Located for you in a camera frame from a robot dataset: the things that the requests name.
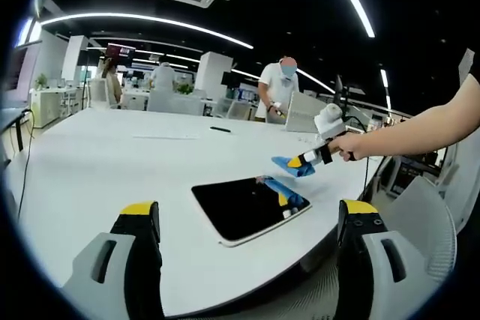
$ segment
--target black ceiling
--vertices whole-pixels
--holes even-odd
[[[46,25],[53,32],[135,37],[224,52],[235,59],[239,70],[256,75],[263,65],[287,54],[325,84],[331,85],[339,73],[344,82],[366,93],[355,98],[386,106],[380,77],[383,67],[392,107],[409,114],[445,103],[458,88],[458,63],[464,49],[447,26],[452,15],[444,0],[360,0],[376,33],[374,39],[367,36],[350,0],[216,0],[208,9],[171,0],[53,1],[66,14],[102,11],[174,19],[229,35],[254,49],[186,28],[135,19],[76,19],[73,28],[64,23]],[[42,19],[50,17],[47,12],[42,15]],[[189,58],[201,56],[158,44],[133,45]],[[322,91],[311,80],[300,78],[301,88]]]

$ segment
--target blue cleaning cloth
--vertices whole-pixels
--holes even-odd
[[[290,168],[288,163],[291,161],[291,157],[273,157],[271,161],[281,167],[283,170],[289,174],[295,176],[296,178],[301,178],[302,176],[309,176],[315,173],[315,168],[312,164],[303,165],[300,168]]]
[[[303,204],[303,198],[299,194],[291,191],[288,187],[286,187],[282,183],[274,179],[267,179],[264,181],[264,184],[270,189],[272,189],[273,191],[275,191],[276,193],[283,194],[283,196],[285,196],[288,199],[289,204],[293,204],[293,206],[296,206],[296,207]]]

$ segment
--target white pillar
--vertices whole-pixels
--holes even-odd
[[[88,43],[89,40],[83,35],[70,37],[61,70],[61,77],[66,81],[73,80],[74,84],[80,83],[80,67],[77,66],[78,57],[81,50],[86,50]]]
[[[195,89],[205,90],[207,96],[213,100],[225,97],[227,86],[222,85],[224,73],[232,70],[233,58],[207,52],[200,58],[200,65],[196,73]]]

